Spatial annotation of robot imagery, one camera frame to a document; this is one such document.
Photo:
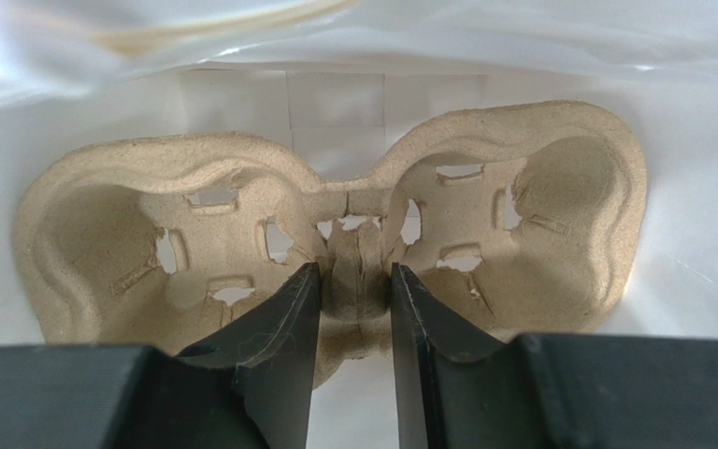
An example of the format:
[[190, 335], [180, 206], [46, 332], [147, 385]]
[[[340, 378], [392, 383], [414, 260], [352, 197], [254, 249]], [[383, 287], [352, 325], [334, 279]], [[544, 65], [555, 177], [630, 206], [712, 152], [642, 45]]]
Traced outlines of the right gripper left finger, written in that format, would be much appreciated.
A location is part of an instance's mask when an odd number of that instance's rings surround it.
[[205, 448], [303, 448], [321, 318], [321, 274], [302, 265], [270, 298], [181, 350], [177, 358], [226, 380], [224, 418]]

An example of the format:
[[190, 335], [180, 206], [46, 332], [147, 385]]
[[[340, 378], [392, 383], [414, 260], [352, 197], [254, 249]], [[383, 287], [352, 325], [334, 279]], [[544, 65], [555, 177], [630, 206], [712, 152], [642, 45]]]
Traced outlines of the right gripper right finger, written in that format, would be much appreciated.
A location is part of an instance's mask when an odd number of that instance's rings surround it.
[[399, 445], [487, 448], [490, 386], [504, 342], [438, 300], [407, 266], [391, 271], [390, 312]]

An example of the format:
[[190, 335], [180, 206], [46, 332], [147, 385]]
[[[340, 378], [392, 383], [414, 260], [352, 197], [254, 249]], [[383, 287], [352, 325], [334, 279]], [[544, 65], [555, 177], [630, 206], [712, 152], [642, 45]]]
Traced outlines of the pulp cup carrier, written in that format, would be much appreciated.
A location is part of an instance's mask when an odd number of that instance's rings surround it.
[[169, 353], [315, 262], [323, 384], [391, 353], [396, 263], [503, 341], [596, 329], [624, 294], [646, 193], [629, 126], [578, 101], [445, 113], [351, 181], [252, 134], [128, 139], [51, 165], [20, 201], [12, 251], [47, 342]]

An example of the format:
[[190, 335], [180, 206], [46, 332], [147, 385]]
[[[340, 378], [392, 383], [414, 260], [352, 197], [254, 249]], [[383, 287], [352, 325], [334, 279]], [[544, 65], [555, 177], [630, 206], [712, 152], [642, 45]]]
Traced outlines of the white paper bag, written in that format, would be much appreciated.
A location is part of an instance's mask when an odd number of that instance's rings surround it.
[[[351, 181], [430, 119], [550, 101], [629, 126], [645, 211], [599, 327], [498, 339], [487, 448], [718, 448], [718, 1], [0, 1], [0, 448], [205, 448], [225, 416], [194, 342], [45, 340], [12, 238], [68, 153], [239, 132]], [[402, 448], [393, 342], [314, 370], [303, 448]]]

